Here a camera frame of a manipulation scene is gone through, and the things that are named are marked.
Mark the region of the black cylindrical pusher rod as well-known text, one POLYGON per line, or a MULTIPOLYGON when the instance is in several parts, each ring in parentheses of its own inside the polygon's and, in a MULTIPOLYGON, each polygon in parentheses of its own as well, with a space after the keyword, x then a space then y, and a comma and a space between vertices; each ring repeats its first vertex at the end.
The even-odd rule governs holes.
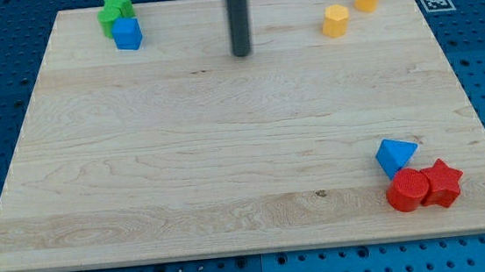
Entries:
POLYGON ((232 54, 248 56, 251 52, 251 35, 247 0, 225 0, 232 54))

